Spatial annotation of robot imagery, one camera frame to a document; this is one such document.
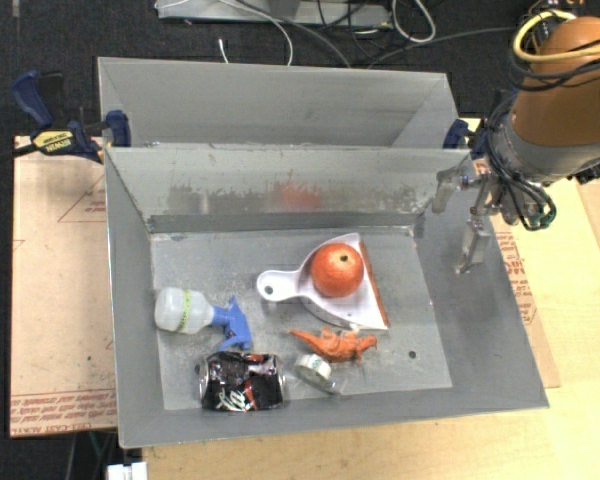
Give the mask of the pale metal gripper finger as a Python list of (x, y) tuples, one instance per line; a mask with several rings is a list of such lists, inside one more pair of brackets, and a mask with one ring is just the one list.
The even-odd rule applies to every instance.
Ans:
[(451, 196), (458, 191), (468, 190), (471, 186), (469, 176), (462, 167), (453, 167), (436, 174), (437, 189), (432, 201), (432, 212), (441, 214), (446, 210)]
[(457, 274), (468, 272), (474, 265), (484, 261), (485, 251), (491, 240), (487, 229), (487, 219), (477, 217), (469, 219), (464, 227), (461, 256), (455, 266)]

